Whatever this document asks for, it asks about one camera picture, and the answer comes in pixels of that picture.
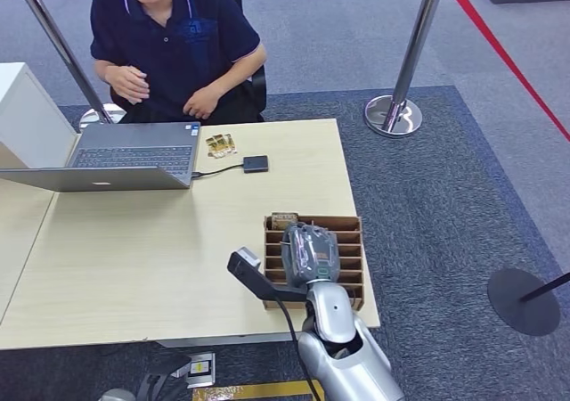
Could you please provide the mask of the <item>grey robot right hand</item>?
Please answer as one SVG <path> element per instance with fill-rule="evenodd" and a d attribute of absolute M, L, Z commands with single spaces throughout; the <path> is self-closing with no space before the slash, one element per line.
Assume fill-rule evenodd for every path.
<path fill-rule="evenodd" d="M 282 237 L 281 259 L 290 287 L 317 280 L 337 282 L 340 274 L 337 236 L 318 225 L 289 224 Z"/>

